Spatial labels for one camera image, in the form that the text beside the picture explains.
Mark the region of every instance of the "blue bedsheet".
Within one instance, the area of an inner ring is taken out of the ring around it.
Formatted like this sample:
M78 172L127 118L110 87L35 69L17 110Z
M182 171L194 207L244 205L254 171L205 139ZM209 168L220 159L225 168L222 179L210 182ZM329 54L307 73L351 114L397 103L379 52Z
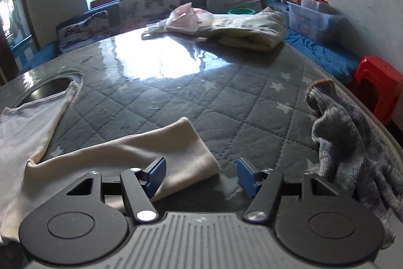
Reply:
M338 45L332 45L330 48L319 45L293 30L289 30L284 41L309 57L342 84L353 81L360 59L347 49Z

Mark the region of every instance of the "metal screw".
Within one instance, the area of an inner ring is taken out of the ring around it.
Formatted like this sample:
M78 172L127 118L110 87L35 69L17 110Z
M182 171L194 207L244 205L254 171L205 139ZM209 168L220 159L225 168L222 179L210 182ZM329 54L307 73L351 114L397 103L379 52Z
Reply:
M157 217L157 214L151 210L143 210L137 213L136 217L141 221L151 221Z
M267 219L267 215L263 211L251 211L246 214L246 218L250 221L263 221Z

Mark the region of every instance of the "red plastic stool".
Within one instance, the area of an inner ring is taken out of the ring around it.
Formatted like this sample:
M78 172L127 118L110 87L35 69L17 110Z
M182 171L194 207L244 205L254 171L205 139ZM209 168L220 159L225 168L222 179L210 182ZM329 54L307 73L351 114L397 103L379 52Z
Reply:
M354 74L354 82L358 85L364 79L370 82L379 93L373 113L386 126L392 118L403 88L403 74L378 56L365 56ZM361 97L357 95L358 98L366 105L368 102L363 99L368 99L370 96L368 91L362 88L358 88L357 91L361 95Z

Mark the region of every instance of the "doorway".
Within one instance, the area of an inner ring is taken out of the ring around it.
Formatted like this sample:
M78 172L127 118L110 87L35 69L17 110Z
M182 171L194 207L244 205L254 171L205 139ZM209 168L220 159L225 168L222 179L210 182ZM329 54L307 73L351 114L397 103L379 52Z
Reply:
M25 0L0 0L0 72L15 78L39 50Z

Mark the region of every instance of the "plastic bag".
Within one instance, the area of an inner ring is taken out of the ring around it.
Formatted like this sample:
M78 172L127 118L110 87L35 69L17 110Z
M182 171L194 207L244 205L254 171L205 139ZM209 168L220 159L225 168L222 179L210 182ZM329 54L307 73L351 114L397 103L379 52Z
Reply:
M330 5L314 0L301 0L301 6L323 14L334 14Z
M193 8L187 3L174 9L166 20L165 28L168 31L194 34L199 27L211 26L214 15L200 8Z

